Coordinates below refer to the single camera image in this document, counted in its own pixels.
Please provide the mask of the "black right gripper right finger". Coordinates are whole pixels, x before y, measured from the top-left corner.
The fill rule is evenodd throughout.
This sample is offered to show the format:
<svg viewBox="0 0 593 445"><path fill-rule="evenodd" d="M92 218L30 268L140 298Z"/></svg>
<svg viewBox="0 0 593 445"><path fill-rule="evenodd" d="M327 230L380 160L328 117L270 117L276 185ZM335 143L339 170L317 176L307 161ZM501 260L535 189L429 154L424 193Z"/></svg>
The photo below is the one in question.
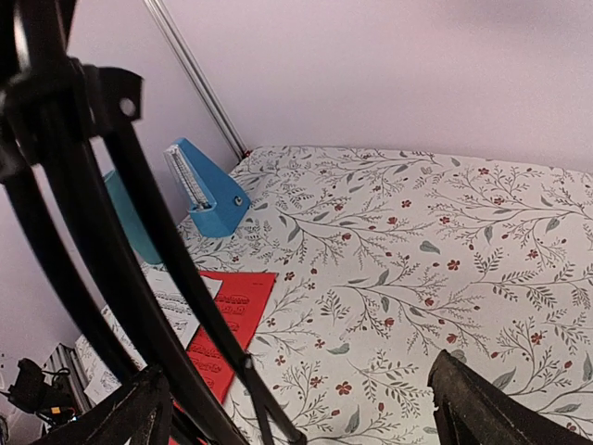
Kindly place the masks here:
<svg viewBox="0 0 593 445"><path fill-rule="evenodd" d="M524 407L441 350L428 375L439 442L454 444L589 444L591 441Z"/></svg>

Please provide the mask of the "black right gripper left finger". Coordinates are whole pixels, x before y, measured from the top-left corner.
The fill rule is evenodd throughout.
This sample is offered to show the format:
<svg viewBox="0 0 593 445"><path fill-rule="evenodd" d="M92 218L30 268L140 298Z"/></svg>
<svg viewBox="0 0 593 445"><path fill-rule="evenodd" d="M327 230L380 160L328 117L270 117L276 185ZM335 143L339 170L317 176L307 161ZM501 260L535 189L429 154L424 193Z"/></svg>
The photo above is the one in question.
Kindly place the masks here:
<svg viewBox="0 0 593 445"><path fill-rule="evenodd" d="M157 365L146 367L79 420L40 438L42 444L167 444L172 400Z"/></svg>

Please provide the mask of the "black music stand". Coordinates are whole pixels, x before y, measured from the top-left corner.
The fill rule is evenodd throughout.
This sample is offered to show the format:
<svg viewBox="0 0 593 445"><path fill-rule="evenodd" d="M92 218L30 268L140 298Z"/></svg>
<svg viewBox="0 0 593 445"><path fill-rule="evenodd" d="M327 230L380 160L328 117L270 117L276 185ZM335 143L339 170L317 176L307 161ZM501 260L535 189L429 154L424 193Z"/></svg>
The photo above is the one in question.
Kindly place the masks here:
<svg viewBox="0 0 593 445"><path fill-rule="evenodd" d="M103 363L130 381L159 366L170 385L170 439L242 444L244 435L187 356L145 280L112 205L91 140L100 137L170 276L246 387L264 443L290 421L241 348L192 263L133 123L137 74L68 55L72 1L1 5L1 182L46 277Z"/></svg>

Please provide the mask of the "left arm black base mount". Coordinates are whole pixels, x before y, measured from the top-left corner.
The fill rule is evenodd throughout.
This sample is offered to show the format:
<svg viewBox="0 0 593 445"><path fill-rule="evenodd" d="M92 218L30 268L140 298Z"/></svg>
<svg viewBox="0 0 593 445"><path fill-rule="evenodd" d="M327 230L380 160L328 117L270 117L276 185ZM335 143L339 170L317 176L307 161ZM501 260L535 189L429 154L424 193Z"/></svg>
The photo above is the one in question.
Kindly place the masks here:
<svg viewBox="0 0 593 445"><path fill-rule="evenodd" d="M33 414L51 428L63 426L77 416L69 393L45 382L45 371L28 358L18 361L16 381L1 390L7 401L24 413Z"/></svg>

